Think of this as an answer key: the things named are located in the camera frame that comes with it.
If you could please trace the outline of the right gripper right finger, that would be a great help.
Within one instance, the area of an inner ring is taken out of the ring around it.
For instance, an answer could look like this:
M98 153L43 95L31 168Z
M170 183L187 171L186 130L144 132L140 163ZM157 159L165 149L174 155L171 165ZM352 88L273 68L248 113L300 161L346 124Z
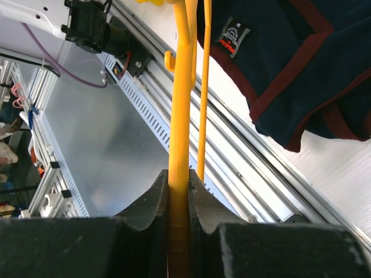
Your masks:
M243 219L212 195L193 169L189 171L188 210L190 276L226 277L220 228L242 224Z

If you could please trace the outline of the navy maroon tank top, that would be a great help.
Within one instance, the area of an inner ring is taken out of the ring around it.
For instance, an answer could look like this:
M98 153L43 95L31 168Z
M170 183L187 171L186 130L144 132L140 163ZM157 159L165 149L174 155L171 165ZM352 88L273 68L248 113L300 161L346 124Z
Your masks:
M292 152L305 131L370 139L369 1L213 1L211 57L256 130Z

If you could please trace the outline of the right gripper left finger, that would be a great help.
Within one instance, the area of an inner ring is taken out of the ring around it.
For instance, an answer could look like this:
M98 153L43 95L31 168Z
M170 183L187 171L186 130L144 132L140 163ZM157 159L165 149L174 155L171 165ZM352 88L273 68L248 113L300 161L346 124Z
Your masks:
M119 222L112 254L114 277L168 276L168 171L117 214Z

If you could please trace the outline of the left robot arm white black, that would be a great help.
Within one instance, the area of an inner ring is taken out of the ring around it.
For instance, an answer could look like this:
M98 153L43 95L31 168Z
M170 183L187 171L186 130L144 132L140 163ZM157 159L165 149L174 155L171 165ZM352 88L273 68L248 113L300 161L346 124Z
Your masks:
M1 16L98 54L122 57L130 34L108 22L112 1L1 1Z

